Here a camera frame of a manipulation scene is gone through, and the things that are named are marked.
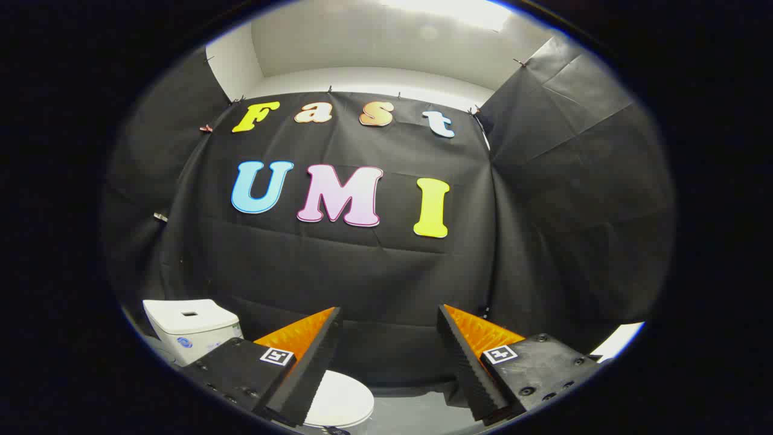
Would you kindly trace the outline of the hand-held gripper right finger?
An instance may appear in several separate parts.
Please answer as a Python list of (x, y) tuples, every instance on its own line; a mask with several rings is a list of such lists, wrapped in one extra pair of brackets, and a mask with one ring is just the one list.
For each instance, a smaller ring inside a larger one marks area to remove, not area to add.
[(549, 334), (524, 337), (441, 304), (437, 332), (475, 421), (499, 423), (579, 388), (602, 367)]

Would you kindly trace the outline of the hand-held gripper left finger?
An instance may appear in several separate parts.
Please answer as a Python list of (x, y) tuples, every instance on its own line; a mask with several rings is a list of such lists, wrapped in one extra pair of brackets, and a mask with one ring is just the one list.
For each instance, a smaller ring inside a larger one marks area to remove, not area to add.
[(230, 338), (180, 369), (221, 401), (290, 427), (306, 421), (342, 330), (342, 308), (316, 314), (255, 341)]

